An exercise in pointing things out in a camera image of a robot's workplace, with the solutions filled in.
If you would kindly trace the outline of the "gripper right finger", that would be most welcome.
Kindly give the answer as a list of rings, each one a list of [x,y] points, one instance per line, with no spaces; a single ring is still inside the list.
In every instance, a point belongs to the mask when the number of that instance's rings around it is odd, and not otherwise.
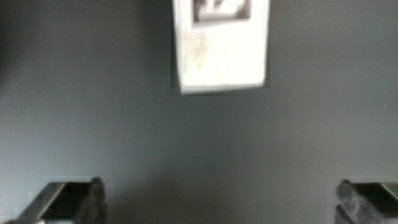
[[[398,182],[343,180],[336,196],[334,224],[398,224]]]

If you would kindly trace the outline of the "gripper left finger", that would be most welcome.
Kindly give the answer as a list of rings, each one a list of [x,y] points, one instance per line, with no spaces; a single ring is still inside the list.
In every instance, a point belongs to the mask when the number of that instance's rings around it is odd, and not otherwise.
[[[14,224],[107,224],[101,178],[87,182],[50,182]]]

